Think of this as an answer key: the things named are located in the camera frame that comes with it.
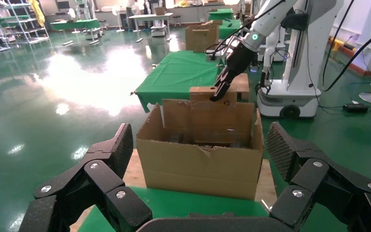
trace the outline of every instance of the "fan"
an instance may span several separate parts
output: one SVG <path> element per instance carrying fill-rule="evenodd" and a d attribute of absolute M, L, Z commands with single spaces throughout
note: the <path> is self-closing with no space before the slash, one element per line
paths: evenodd
<path fill-rule="evenodd" d="M 117 16 L 117 27 L 118 27 L 118 29 L 116 29 L 116 32 L 123 32 L 124 29 L 121 29 L 122 23 L 121 23 L 121 18 L 120 18 L 120 6 L 114 5 L 112 7 L 112 13 Z"/>
<path fill-rule="evenodd" d="M 72 8 L 69 8 L 68 15 L 70 15 L 72 20 L 76 18 L 76 13 L 74 12 L 74 9 Z"/>

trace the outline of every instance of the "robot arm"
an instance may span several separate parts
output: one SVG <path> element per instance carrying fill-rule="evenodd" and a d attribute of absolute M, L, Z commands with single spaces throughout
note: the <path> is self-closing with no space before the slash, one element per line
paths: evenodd
<path fill-rule="evenodd" d="M 227 65 L 215 82 L 215 86 L 218 89 L 211 97 L 212 101 L 217 101 L 225 95 L 234 77 L 247 69 L 252 59 L 257 55 L 261 44 L 280 25 L 286 13 L 288 13 L 297 1 L 266 0 L 264 2 L 258 13 L 260 16 L 252 23 L 251 29 L 247 31 L 244 37 L 238 38 L 238 45 L 228 55 Z M 265 77 L 266 74 L 263 73 L 260 86 L 265 86 Z"/>

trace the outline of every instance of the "open cardboard box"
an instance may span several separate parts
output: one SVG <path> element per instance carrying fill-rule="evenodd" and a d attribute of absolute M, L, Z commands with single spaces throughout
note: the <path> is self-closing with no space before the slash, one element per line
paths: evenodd
<path fill-rule="evenodd" d="M 204 52 L 207 47 L 218 43 L 218 25 L 192 25 L 185 30 L 186 50 Z"/>
<path fill-rule="evenodd" d="M 151 111 L 137 134 L 148 188 L 255 198 L 264 151 L 259 111 L 236 102 L 235 90 L 211 102 L 214 92 L 192 87 L 190 101 L 163 100 Z"/>

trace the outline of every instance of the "green table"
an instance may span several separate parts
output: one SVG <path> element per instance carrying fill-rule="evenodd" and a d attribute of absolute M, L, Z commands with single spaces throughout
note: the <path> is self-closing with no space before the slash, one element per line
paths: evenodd
<path fill-rule="evenodd" d="M 212 86 L 217 63 L 207 62 L 205 53 L 178 51 L 169 53 L 146 77 L 135 93 L 146 112 L 147 104 L 162 104 L 163 99 L 189 99 L 190 87 Z"/>
<path fill-rule="evenodd" d="M 215 12 L 210 12 L 210 16 L 208 16 L 208 20 L 223 20 L 223 19 L 233 19 L 232 17 L 233 12 L 232 9 L 218 9 Z"/>
<path fill-rule="evenodd" d="M 56 23 L 51 23 L 53 29 L 55 30 L 68 30 L 68 29 L 76 29 L 76 28 L 86 28 L 86 29 L 93 29 L 99 28 L 100 24 L 97 19 L 85 19 L 85 20 L 77 20 L 76 22 L 67 22 L 60 21 Z"/>
<path fill-rule="evenodd" d="M 153 218 L 187 217 L 188 213 L 221 215 L 234 212 L 236 216 L 267 217 L 261 204 L 249 200 L 213 197 L 152 188 L 131 187 L 153 211 Z M 96 207 L 83 222 L 79 232 L 114 232 L 107 220 Z"/>
<path fill-rule="evenodd" d="M 239 29 L 241 27 L 241 20 L 231 20 L 231 22 L 228 22 L 226 20 L 223 20 L 223 25 L 220 25 L 219 27 L 219 39 L 225 39 L 227 36 L 232 34 L 235 30 Z"/>

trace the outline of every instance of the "glossy floor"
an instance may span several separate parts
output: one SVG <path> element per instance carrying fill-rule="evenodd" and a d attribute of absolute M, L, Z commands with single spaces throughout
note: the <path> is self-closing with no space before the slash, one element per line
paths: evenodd
<path fill-rule="evenodd" d="M 130 93 L 168 52 L 184 50 L 184 30 L 172 30 L 166 43 L 144 33 L 110 31 L 102 43 L 63 47 L 65 38 L 23 46 L 0 54 L 0 231 L 17 231 L 35 187 L 77 164 L 93 143 L 111 138 L 121 123 L 131 123 L 135 134 L 144 122 L 140 102 Z M 342 64 L 329 65 L 327 82 Z M 283 64 L 275 65 L 280 76 Z M 258 80 L 250 74 L 250 85 Z M 371 81 L 347 72 L 336 87 L 324 94 L 322 104 L 339 106 L 354 99 Z M 281 120 L 293 136 L 317 143 L 341 165 L 371 178 L 371 112 L 361 116 L 334 115 L 318 109 L 315 120 Z M 264 132 L 273 120 L 264 119 Z M 277 174 L 277 191 L 285 183 Z M 344 227 L 316 207 L 308 231 L 339 231 Z"/>

